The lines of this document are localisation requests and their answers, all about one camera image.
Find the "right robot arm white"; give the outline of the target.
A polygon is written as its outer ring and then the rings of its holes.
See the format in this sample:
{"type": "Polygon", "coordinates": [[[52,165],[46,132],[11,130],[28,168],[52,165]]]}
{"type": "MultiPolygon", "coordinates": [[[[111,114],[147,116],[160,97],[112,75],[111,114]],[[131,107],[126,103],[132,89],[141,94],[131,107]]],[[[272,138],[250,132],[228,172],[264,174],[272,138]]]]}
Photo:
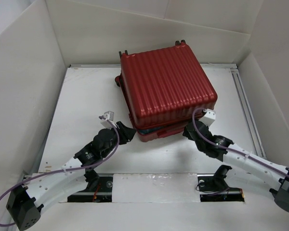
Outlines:
{"type": "Polygon", "coordinates": [[[213,177],[213,184],[217,189],[230,187],[230,183],[243,180],[247,184],[247,177],[240,177],[232,172],[233,167],[242,169],[245,174],[251,174],[269,185],[269,192],[274,202],[284,211],[289,212],[289,167],[278,165],[244,151],[232,140],[212,135],[209,128],[200,121],[187,124],[183,136],[195,142],[198,150],[210,158],[228,164],[217,170],[213,177]]]}

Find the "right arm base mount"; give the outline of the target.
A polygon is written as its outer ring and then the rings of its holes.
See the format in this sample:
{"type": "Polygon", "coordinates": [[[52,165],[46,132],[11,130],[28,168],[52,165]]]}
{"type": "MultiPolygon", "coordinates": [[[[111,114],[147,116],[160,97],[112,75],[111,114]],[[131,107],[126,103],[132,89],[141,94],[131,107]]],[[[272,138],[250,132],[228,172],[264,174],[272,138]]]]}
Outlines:
{"type": "Polygon", "coordinates": [[[229,187],[226,174],[230,166],[221,165],[214,174],[199,174],[195,190],[199,192],[201,202],[245,202],[240,188],[229,187]]]}

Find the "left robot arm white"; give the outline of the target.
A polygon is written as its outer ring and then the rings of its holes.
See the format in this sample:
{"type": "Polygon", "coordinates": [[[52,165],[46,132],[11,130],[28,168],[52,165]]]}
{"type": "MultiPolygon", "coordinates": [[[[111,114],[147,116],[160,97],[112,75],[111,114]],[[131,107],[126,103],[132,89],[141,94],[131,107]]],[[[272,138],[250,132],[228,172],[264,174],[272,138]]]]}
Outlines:
{"type": "Polygon", "coordinates": [[[11,190],[6,208],[20,231],[35,225],[48,208],[64,197],[97,187],[99,175],[94,169],[119,145],[130,142],[136,133],[136,129],[120,121],[106,124],[108,128],[100,130],[59,170],[41,174],[40,179],[34,177],[34,181],[27,186],[17,185],[11,190]]]}

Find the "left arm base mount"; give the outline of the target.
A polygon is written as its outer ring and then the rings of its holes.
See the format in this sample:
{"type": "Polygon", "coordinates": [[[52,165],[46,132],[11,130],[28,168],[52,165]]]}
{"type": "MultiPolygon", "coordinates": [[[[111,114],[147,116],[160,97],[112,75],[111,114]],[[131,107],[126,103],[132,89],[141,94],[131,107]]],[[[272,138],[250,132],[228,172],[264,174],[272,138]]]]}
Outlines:
{"type": "Polygon", "coordinates": [[[112,202],[113,174],[100,174],[94,188],[74,193],[67,198],[68,203],[110,203],[112,202]]]}

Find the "red hard-shell suitcase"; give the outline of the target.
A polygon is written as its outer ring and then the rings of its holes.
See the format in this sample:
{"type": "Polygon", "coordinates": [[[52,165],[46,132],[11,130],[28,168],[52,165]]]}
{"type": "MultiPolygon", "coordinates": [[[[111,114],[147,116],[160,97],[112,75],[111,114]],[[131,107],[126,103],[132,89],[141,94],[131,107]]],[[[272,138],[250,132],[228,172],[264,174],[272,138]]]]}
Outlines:
{"type": "Polygon", "coordinates": [[[181,133],[196,108],[214,109],[218,95],[185,40],[139,53],[119,52],[115,83],[142,142],[181,133]]]}

